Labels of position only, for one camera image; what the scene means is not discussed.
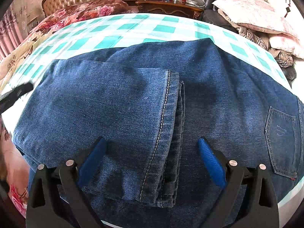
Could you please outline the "pink curtain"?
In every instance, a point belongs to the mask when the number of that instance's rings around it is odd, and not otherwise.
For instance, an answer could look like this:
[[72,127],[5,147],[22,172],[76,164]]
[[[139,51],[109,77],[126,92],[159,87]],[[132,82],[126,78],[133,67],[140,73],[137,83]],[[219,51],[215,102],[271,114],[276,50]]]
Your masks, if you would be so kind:
[[22,42],[23,37],[19,29],[17,15],[12,6],[6,10],[0,23],[0,55],[1,60],[6,58]]

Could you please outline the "floral pink bed quilt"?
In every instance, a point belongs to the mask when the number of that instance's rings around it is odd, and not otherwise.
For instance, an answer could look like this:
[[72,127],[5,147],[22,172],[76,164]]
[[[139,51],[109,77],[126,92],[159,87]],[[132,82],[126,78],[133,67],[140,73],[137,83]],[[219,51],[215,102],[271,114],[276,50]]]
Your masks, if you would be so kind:
[[[41,44],[58,30],[73,23],[124,13],[137,13],[138,9],[122,0],[95,0],[71,5],[57,10],[46,17],[14,52],[1,63],[1,69],[9,68],[1,75],[1,88],[8,83],[24,61],[38,52]],[[26,216],[29,166],[15,148],[5,124],[1,122],[1,180],[8,184],[8,198],[5,206],[13,214]]]

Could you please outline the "large pink floral pillow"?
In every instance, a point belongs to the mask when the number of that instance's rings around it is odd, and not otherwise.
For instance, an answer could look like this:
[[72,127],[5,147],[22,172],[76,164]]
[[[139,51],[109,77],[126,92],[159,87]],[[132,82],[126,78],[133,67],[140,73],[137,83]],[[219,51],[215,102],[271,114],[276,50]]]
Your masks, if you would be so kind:
[[215,0],[212,3],[241,26],[266,33],[299,38],[296,27],[263,0]]

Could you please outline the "dark wooden nightstand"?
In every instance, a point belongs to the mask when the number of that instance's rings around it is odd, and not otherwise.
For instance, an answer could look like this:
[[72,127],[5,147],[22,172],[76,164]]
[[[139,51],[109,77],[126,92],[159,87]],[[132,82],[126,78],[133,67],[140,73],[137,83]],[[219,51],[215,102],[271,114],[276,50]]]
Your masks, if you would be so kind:
[[161,0],[138,0],[136,4],[140,13],[173,15],[195,20],[200,20],[203,14],[203,8],[185,3],[173,3]]

